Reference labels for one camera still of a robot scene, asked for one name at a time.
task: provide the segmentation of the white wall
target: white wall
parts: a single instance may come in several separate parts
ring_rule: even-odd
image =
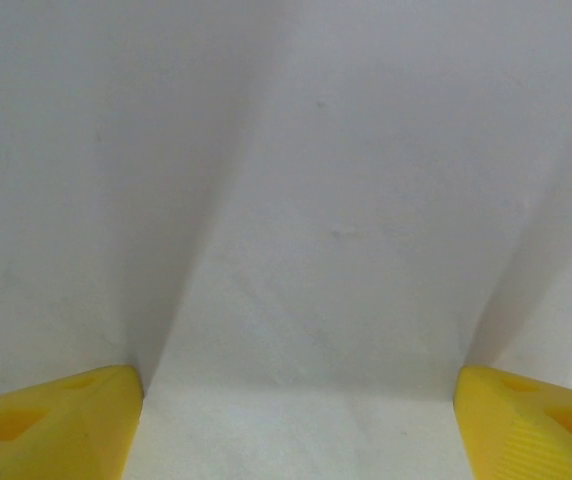
[[[457,368],[571,256],[528,235],[568,172],[572,3],[0,1],[0,391],[156,371],[128,478],[464,478]],[[500,363],[568,383],[546,305]]]

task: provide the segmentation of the white backdrop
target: white backdrop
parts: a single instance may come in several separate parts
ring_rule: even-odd
[[[132,479],[465,478],[473,337],[572,385],[572,3],[0,1],[0,392],[136,363]]]

